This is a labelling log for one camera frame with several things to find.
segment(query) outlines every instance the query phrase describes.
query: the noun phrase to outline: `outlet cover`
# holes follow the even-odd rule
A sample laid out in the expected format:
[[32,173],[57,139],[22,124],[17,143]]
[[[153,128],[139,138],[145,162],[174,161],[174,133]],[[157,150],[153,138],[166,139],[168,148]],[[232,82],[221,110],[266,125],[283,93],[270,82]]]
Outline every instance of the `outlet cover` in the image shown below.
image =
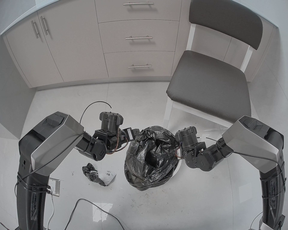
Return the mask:
[[51,187],[51,193],[54,196],[60,196],[60,180],[49,178],[48,185]]

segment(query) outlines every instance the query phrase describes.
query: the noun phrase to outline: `floor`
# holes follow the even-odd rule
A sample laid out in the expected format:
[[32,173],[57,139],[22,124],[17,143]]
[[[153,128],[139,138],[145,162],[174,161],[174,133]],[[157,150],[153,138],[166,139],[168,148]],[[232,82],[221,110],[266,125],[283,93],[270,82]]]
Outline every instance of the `floor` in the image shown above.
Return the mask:
[[[162,125],[165,113],[168,82],[125,82],[81,85],[36,92],[31,104],[23,135],[44,117],[62,111],[79,120],[85,107],[94,101],[106,101],[113,112],[120,113],[124,122],[121,128],[140,130]],[[86,111],[82,124],[88,133],[100,128],[99,114],[110,111],[108,106],[97,103]],[[168,129],[175,133],[184,127],[195,126],[198,136],[219,139],[225,127],[192,114],[173,108]],[[214,144],[201,139],[209,146]],[[9,229],[17,227],[16,199],[13,188],[16,183],[19,152],[17,140],[1,139],[0,161],[1,191],[0,221]],[[232,154],[211,172],[191,169],[184,164],[166,184],[138,191],[130,186],[124,176],[126,149],[95,162],[76,150],[64,159],[51,174],[60,179],[60,196],[54,197],[55,214],[49,228],[64,229],[70,213],[79,198],[109,207],[126,230],[213,229],[247,230],[255,216],[262,211],[259,172],[241,156]],[[90,182],[82,173],[82,166],[92,163],[99,171],[117,173],[106,187]],[[44,226],[52,212],[49,197],[46,199]],[[253,227],[257,228],[259,218]],[[68,230],[72,229],[121,229],[110,216],[100,215],[91,204],[80,201]]]

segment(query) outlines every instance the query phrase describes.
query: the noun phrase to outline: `gray chair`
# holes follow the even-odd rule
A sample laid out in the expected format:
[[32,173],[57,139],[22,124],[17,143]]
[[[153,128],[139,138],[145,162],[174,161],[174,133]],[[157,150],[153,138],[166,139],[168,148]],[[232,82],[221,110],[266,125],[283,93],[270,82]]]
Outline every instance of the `gray chair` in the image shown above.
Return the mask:
[[[232,0],[192,0],[189,21],[187,49],[167,89],[163,127],[167,128],[173,107],[230,127],[243,115],[251,116],[244,71],[253,48],[257,50],[261,42],[262,21],[256,13]],[[248,44],[241,68],[191,51],[196,24]]]

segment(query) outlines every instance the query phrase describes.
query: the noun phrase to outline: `silver bar handle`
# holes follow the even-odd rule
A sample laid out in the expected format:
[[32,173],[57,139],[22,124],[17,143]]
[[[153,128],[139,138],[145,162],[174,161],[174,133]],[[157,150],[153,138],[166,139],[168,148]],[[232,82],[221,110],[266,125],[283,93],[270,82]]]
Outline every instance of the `silver bar handle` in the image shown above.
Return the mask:
[[32,27],[33,27],[34,33],[35,33],[35,35],[36,35],[36,39],[38,39],[38,35],[39,35],[39,33],[37,33],[36,28],[35,28],[35,26],[34,26],[34,24],[36,24],[36,22],[34,22],[34,21],[32,20],[32,21],[31,21],[31,24],[32,24]]
[[128,2],[128,3],[123,3],[123,5],[152,5],[154,2]]
[[148,35],[146,37],[135,37],[133,38],[130,36],[129,38],[125,38],[126,40],[132,40],[132,39],[152,39],[153,37],[149,37]]
[[41,21],[42,21],[42,25],[43,25],[43,28],[44,28],[45,34],[48,35],[48,33],[47,33],[48,30],[46,29],[46,26],[45,26],[45,23],[44,23],[44,19],[45,19],[45,18],[42,17],[42,16],[41,16],[40,18],[41,18]]
[[128,66],[128,68],[142,68],[142,67],[152,67],[151,65],[146,64],[145,66],[135,66],[132,64],[132,66]]

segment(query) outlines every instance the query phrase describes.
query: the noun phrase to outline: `crumpled black plastic bag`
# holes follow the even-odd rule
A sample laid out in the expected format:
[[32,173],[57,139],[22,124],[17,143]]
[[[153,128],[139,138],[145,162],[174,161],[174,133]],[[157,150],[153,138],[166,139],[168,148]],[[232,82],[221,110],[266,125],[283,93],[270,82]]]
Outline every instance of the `crumpled black plastic bag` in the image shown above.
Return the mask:
[[99,178],[98,171],[94,168],[94,166],[91,163],[88,163],[87,166],[83,166],[82,171],[83,171],[83,174],[89,179],[89,181],[98,183],[102,186],[106,186],[104,181],[102,181]]
[[165,184],[178,164],[175,151],[179,142],[160,126],[142,130],[127,150],[124,173],[127,181],[140,191]]

